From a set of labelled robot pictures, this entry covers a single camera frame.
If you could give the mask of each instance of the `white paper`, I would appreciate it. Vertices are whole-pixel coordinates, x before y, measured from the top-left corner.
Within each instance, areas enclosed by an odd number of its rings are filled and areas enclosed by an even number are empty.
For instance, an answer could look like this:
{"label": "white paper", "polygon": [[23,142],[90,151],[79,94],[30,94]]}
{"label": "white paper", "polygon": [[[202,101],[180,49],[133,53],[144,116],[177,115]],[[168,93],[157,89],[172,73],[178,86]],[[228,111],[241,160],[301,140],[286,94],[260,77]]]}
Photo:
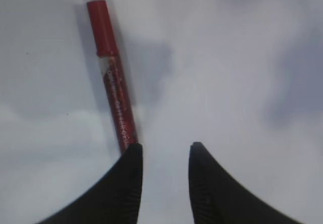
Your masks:
{"label": "white paper", "polygon": [[[119,150],[87,0],[0,0],[0,223],[40,221]],[[322,0],[107,0],[144,146],[138,223],[191,223],[202,141],[252,193],[322,223]]]}

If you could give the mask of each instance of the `black tip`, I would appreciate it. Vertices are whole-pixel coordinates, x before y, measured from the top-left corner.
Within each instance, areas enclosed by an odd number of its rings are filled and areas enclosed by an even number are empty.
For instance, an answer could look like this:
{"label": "black tip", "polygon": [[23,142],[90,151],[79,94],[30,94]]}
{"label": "black tip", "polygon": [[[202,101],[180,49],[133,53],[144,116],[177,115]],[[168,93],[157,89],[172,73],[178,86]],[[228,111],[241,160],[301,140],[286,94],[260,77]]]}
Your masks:
{"label": "black tip", "polygon": [[236,182],[202,143],[191,146],[189,190],[195,224],[297,224]]}
{"label": "black tip", "polygon": [[131,144],[96,185],[40,224],[137,223],[142,171],[142,146]]}

